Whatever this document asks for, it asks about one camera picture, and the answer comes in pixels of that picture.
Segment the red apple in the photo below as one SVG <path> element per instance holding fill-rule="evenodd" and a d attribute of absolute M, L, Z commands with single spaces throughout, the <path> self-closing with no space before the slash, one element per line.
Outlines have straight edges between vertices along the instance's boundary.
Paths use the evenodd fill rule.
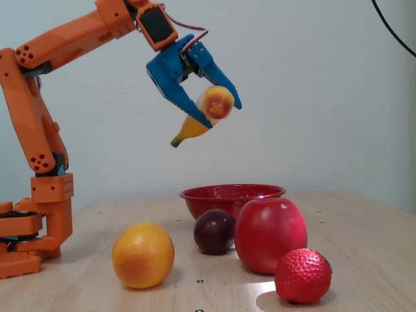
<path fill-rule="evenodd" d="M 248 269 L 274 275 L 284 254 L 306 247 L 304 218 L 287 198 L 259 198 L 241 209 L 235 224 L 235 249 Z"/>

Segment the yellow banana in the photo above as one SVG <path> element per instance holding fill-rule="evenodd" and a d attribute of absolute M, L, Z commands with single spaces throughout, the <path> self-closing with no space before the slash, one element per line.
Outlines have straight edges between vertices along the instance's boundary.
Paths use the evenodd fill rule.
<path fill-rule="evenodd" d="M 227 118 L 234 107 L 233 94 L 223 86 L 209 86 L 195 102 L 199 110 L 215 126 L 221 119 Z M 187 116 L 179 134 L 170 143 L 177 148 L 187 138 L 196 138 L 209 130 L 191 116 Z"/>

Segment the artificial strawberry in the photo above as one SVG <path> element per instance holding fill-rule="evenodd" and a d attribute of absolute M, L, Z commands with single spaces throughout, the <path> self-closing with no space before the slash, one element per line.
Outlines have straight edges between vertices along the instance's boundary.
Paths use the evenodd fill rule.
<path fill-rule="evenodd" d="M 290 303 L 314 304 L 330 288 L 331 278 L 331 266 L 323 255 L 296 249 L 279 260 L 274 283 L 278 295 Z"/>

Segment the wooden table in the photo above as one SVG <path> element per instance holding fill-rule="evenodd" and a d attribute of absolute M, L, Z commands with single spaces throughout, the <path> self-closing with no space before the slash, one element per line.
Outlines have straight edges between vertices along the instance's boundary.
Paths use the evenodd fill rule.
<path fill-rule="evenodd" d="M 304 214 L 309 247 L 333 268 L 331 289 L 316 305 L 280 300 L 273 277 L 246 271 L 235 250 L 198 253 L 194 220 L 176 198 L 97 203 L 75 213 L 61 259 L 39 274 L 0 281 L 0 311 L 416 311 L 416 216 L 351 192 L 286 197 Z M 125 227 L 141 221 L 169 232 L 176 258 L 163 284 L 133 291 L 114 275 L 111 249 Z"/>

